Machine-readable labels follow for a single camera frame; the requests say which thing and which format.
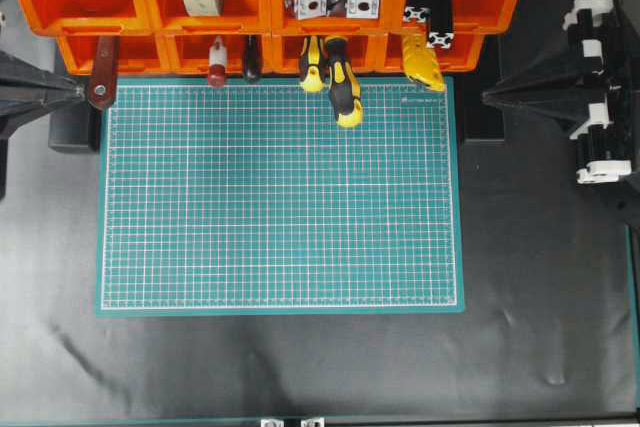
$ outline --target hanging tool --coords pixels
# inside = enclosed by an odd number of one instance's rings
[[[317,35],[304,39],[299,67],[302,88],[306,92],[322,91],[327,70],[327,54],[324,41]]]
[[[245,37],[242,76],[247,84],[255,84],[262,78],[262,53],[260,52],[260,37],[257,35]]]
[[[87,91],[87,100],[98,110],[111,107],[116,101],[119,58],[120,37],[104,35],[98,37]]]
[[[219,35],[209,49],[209,75],[211,87],[223,87],[227,82],[227,47]]]
[[[336,121],[341,127],[356,127],[364,118],[360,82],[356,79],[347,54],[347,38],[339,35],[325,39],[329,57],[331,84],[329,98]]]
[[[402,37],[402,60],[404,73],[414,81],[436,92],[444,92],[445,82],[440,73],[436,51],[427,47],[425,34],[411,34]]]

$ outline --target yellow screwdriver handle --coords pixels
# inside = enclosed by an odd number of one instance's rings
[[[304,39],[299,60],[300,85],[306,92],[320,92],[324,88],[326,54],[317,35]]]
[[[360,82],[353,74],[347,54],[347,39],[338,35],[326,37],[325,46],[331,76],[329,98],[336,122],[341,127],[356,127],[364,119],[364,108],[360,98]]]

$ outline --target screwdriver handle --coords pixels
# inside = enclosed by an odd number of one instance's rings
[[[331,85],[329,98],[333,104],[336,122],[341,127],[355,127],[364,118],[364,109],[360,99],[360,82],[356,79],[347,54],[347,39],[342,36],[325,38],[329,56]]]
[[[260,52],[260,39],[257,35],[245,37],[242,76],[247,84],[255,84],[262,78],[262,53]]]
[[[306,92],[320,92],[324,88],[326,60],[322,39],[317,35],[306,37],[298,62],[300,85]]]

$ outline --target green cutting mat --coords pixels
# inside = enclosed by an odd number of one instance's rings
[[[365,80],[344,130],[293,79],[121,80],[98,312],[463,310],[452,91]]]

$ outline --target screwdriver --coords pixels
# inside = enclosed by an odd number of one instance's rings
[[[218,35],[209,49],[209,75],[207,79],[212,87],[223,87],[227,81],[227,47],[222,36]]]
[[[262,78],[262,54],[257,35],[248,35],[245,39],[242,76],[247,84],[255,84]]]
[[[310,35],[304,39],[298,65],[302,88],[306,92],[322,91],[326,71],[326,53],[324,42],[317,35]]]
[[[360,99],[360,82],[353,75],[347,54],[347,38],[339,35],[326,37],[331,84],[329,98],[336,121],[341,127],[356,127],[364,118]]]

